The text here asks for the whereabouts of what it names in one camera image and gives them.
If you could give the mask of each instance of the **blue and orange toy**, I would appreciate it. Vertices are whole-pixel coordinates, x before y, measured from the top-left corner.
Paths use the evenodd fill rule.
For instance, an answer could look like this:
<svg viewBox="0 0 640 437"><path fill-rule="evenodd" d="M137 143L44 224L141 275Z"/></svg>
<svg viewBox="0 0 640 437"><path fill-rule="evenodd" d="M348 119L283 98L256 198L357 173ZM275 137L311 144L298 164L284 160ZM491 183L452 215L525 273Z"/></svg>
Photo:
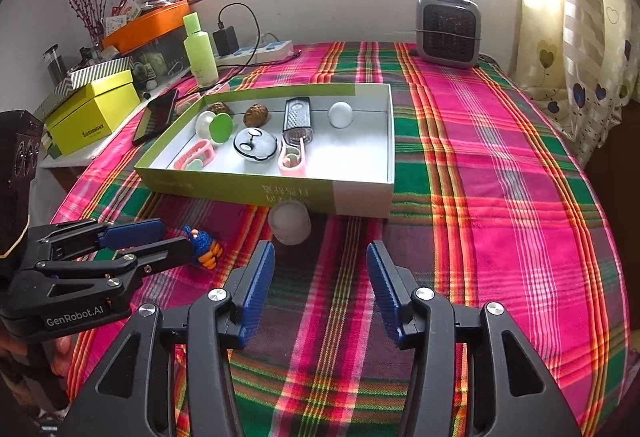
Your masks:
<svg viewBox="0 0 640 437"><path fill-rule="evenodd" d="M217 264L216 258L222 255L222 246L206 231L184 226L184 232L193 244L198 262L206 269L213 269Z"/></svg>

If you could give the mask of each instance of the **black phone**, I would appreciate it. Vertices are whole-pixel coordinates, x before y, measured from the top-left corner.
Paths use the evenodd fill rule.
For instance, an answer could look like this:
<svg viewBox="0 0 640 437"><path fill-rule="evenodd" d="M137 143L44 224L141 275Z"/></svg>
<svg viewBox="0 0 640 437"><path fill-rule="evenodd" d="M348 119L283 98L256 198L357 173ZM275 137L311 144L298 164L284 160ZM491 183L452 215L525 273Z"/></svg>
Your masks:
<svg viewBox="0 0 640 437"><path fill-rule="evenodd" d="M142 114L136 134L133 136L133 146L146 143L169 127L177 95L178 90L174 88L149 102L145 113Z"/></svg>

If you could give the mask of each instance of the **pink striped tablecloth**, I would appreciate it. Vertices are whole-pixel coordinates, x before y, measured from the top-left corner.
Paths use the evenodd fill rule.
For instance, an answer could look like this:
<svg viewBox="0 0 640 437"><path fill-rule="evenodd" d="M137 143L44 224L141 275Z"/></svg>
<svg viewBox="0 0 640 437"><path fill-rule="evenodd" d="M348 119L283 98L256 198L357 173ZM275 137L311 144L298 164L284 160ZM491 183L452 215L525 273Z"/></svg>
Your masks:
<svg viewBox="0 0 640 437"><path fill-rule="evenodd" d="M548 121L501 71L424 63L405 44L303 46L284 65L231 81L234 90L276 84L389 83L396 128L392 216L312 216L297 247L277 242L276 270L258 335L230 359L249 436L394 435L412 353L385 337L364 254L382 239L397 265L456 303L503 303L540 353L585 435L622 392L628 314L620 262L584 173ZM180 85L180 93L193 81ZM260 239L268 210L150 192L133 170L134 118L69 193L55 222L162 218L168 235L189 224L222 240L213 271L186 265L145 279L135 305L185 305L222 285ZM113 258L102 250L99 258ZM83 333L71 396L123 322ZM189 433L184 350L178 349L178 435ZM458 350L454 434L463 433L466 360Z"/></svg>

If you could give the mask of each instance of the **green bottle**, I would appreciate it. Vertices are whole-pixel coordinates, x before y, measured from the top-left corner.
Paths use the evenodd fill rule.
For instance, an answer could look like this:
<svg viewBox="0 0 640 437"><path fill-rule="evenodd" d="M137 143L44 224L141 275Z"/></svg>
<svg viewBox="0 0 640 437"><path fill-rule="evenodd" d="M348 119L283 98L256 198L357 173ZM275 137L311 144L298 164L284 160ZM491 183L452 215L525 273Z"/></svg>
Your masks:
<svg viewBox="0 0 640 437"><path fill-rule="evenodd" d="M211 86L218 81L218 68L209 34L200 29L198 13L187 14L182 20L188 35L184 41L184 50L187 51L191 72L200 86Z"/></svg>

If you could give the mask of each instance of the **gray portable heater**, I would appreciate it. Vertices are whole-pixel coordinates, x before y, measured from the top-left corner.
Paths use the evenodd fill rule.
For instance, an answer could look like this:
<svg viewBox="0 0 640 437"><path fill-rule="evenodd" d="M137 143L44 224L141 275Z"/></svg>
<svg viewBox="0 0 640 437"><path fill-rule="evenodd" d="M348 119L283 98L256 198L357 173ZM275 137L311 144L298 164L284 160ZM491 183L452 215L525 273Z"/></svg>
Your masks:
<svg viewBox="0 0 640 437"><path fill-rule="evenodd" d="M480 10L471 0L418 0L415 31L425 61L457 68L478 62Z"/></svg>

